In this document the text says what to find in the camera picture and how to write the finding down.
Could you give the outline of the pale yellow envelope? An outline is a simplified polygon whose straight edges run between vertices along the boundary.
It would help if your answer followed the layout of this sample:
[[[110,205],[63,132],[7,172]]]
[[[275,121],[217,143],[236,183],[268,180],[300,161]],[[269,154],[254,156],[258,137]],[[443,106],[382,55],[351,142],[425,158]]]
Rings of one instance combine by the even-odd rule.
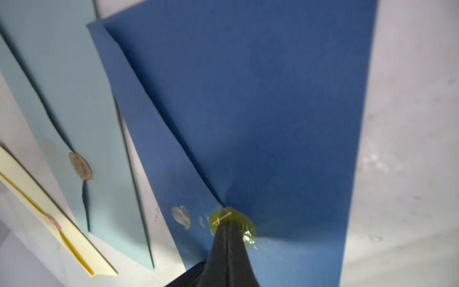
[[[4,148],[1,148],[1,182],[75,258],[90,277],[118,275],[91,241]]]

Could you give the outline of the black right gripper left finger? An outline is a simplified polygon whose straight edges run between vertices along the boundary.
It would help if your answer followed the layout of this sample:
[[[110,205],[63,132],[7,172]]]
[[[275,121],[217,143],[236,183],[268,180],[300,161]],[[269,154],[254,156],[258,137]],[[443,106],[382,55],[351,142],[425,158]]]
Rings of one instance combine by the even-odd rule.
[[[167,287],[228,286],[228,223],[217,228],[210,255],[205,263],[195,265]]]

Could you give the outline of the light teal envelope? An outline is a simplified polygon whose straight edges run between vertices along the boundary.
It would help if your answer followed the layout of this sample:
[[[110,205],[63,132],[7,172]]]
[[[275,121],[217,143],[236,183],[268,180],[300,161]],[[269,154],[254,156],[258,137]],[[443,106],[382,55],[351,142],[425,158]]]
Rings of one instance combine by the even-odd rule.
[[[77,226],[153,269],[92,1],[2,1],[1,72]]]

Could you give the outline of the dark blue envelope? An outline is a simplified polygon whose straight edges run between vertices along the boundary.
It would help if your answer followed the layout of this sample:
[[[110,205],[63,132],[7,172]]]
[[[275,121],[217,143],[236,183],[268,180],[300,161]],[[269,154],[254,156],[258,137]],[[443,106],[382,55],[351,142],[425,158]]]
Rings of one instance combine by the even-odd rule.
[[[87,27],[187,269],[254,224],[263,287],[337,287],[378,3],[145,1]]]

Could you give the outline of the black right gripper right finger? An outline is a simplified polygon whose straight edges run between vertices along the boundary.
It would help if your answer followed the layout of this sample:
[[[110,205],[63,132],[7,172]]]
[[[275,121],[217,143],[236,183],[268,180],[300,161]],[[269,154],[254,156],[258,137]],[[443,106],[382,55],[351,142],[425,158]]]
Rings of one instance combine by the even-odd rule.
[[[239,225],[227,225],[227,283],[229,287],[258,287]]]

